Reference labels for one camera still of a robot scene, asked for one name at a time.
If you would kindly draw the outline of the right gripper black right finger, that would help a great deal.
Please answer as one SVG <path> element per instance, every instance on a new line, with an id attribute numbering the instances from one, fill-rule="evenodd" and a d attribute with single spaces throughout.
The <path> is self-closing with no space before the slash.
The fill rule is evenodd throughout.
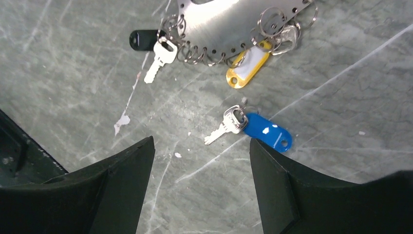
<path id="1" fill-rule="evenodd" d="M 250 162 L 266 234 L 410 234 L 413 173 L 398 171 L 363 184 L 294 161 L 258 139 Z"/>

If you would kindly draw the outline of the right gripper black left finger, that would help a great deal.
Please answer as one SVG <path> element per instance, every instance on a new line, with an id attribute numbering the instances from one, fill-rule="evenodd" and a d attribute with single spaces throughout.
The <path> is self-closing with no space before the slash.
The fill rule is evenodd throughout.
<path id="1" fill-rule="evenodd" d="M 1 188 L 1 233 L 135 233 L 154 154 L 149 136 L 80 170 Z"/>

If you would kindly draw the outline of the blue key tag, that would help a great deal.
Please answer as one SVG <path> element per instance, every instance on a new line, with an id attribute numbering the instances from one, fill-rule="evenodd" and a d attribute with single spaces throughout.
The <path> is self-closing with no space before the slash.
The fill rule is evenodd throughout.
<path id="1" fill-rule="evenodd" d="M 264 142 L 279 153 L 287 152 L 293 144 L 291 134 L 281 126 L 256 113 L 247 113 L 248 124 L 244 133 Z"/>

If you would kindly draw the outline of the steel key holder plate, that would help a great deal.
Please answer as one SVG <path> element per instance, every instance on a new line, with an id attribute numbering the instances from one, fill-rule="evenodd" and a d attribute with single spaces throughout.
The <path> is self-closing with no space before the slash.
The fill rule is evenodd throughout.
<path id="1" fill-rule="evenodd" d="M 302 27 L 298 14 L 315 5 L 313 0 L 211 0 L 195 3 L 179 0 L 175 14 L 161 19 L 159 29 L 178 47 L 177 59 L 212 67 L 257 47 L 274 53 L 289 25 Z"/>

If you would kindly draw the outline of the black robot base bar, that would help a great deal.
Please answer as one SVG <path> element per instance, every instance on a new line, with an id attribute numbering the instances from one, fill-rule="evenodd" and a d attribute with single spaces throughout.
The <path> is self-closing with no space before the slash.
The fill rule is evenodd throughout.
<path id="1" fill-rule="evenodd" d="M 0 186 L 43 183 L 67 174 L 46 150 L 0 112 Z"/>

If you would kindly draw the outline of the yellow key tag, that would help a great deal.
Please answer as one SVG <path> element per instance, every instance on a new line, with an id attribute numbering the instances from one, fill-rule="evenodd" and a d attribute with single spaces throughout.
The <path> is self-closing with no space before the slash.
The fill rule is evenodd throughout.
<path id="1" fill-rule="evenodd" d="M 246 52 L 241 52 L 235 59 L 236 62 L 239 62 L 242 58 L 244 58 L 241 65 L 236 68 L 229 68 L 226 72 L 226 80 L 228 85 L 234 89 L 241 89 L 245 87 L 257 74 L 269 57 L 270 54 L 262 51 L 258 48 L 258 46 L 253 46 Z"/>

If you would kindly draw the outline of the silver key on plate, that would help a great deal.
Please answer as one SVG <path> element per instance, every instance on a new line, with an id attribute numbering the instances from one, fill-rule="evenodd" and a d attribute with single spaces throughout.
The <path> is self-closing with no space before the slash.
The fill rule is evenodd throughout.
<path id="1" fill-rule="evenodd" d="M 158 70 L 165 64 L 174 62 L 178 47 L 166 37 L 160 37 L 155 43 L 153 51 L 155 53 L 154 61 L 144 77 L 145 83 L 153 83 Z"/>

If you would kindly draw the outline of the black key tag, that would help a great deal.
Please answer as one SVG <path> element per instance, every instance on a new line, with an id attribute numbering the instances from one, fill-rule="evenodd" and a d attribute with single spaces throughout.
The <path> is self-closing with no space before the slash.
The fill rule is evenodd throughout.
<path id="1" fill-rule="evenodd" d="M 157 29 L 134 30 L 129 37 L 130 47 L 135 51 L 153 51 L 157 34 Z"/>

